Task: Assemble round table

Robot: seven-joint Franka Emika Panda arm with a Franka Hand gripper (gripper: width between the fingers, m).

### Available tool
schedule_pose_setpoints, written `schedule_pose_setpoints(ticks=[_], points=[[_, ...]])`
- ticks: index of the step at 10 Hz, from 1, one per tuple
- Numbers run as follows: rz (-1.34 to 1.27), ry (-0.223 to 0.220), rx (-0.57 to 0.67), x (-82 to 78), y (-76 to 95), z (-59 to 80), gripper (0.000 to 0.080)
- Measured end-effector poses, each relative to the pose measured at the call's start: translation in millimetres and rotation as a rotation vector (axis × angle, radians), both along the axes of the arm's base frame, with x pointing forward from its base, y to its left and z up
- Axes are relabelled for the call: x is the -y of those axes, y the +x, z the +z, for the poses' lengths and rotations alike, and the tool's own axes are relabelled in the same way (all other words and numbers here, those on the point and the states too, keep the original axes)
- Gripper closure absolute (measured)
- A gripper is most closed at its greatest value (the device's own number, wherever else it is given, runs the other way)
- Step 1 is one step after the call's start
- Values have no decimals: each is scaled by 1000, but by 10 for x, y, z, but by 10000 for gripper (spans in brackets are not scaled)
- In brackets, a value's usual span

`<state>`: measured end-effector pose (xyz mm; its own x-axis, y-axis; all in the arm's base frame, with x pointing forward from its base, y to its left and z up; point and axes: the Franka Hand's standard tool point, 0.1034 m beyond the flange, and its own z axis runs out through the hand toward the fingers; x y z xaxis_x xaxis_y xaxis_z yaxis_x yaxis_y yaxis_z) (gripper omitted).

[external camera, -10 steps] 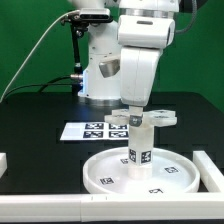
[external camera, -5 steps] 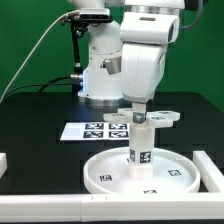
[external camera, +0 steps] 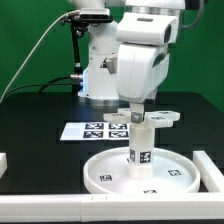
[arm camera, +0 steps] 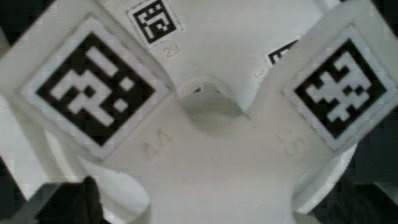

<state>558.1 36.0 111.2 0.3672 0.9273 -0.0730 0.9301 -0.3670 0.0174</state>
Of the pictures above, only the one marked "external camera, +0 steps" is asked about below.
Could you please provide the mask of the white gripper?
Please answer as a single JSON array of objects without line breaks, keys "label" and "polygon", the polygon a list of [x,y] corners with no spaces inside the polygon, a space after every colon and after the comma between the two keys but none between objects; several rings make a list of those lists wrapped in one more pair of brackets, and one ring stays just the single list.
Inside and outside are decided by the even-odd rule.
[{"label": "white gripper", "polygon": [[130,102],[131,122],[144,120],[144,105],[165,80],[169,66],[168,45],[147,46],[123,43],[117,54],[106,57],[110,74],[116,75],[119,98]]}]

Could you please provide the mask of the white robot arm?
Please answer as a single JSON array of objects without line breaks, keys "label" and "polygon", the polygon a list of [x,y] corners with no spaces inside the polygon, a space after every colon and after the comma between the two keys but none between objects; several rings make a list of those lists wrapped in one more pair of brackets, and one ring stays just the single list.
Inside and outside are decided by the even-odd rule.
[{"label": "white robot arm", "polygon": [[144,120],[144,101],[156,96],[169,66],[169,46],[185,10],[203,14],[209,0],[68,0],[73,20],[88,27],[89,62],[79,96],[96,104],[130,103],[133,123]]}]

